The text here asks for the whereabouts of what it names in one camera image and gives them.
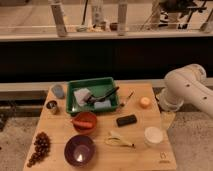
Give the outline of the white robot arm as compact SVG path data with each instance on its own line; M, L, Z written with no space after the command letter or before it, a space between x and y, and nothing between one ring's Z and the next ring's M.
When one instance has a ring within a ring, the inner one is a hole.
M205 69L199 64L190 64L168 72L164 77L165 87L159 94L159 105L165 111L178 111L188 101L213 118L213 90L203 81Z

